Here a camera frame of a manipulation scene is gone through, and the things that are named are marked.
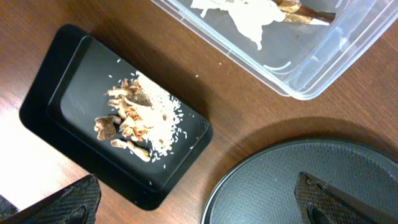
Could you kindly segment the food scraps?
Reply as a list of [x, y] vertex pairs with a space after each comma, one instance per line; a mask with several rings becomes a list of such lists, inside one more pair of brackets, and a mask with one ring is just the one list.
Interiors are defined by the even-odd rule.
[[174, 152], [182, 129], [182, 102], [140, 71], [109, 89], [108, 106], [117, 112], [95, 118], [97, 140], [128, 149], [143, 162], [155, 162]]

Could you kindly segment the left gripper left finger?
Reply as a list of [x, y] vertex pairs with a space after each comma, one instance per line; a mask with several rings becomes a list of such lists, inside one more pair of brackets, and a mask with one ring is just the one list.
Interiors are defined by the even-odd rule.
[[98, 179], [88, 174], [1, 223], [89, 224], [96, 222], [101, 200]]

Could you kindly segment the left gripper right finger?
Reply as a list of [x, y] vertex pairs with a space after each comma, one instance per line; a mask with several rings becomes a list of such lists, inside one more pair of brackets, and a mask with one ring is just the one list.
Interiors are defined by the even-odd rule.
[[294, 195], [304, 223], [397, 223], [396, 217], [365, 204], [307, 172], [299, 173]]

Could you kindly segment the gold foil wrapper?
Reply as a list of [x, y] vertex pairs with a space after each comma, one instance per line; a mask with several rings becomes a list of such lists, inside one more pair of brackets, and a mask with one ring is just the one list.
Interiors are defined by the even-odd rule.
[[335, 13], [315, 11], [304, 6], [300, 0], [274, 0], [274, 2], [285, 14], [284, 22], [328, 26], [335, 20]]

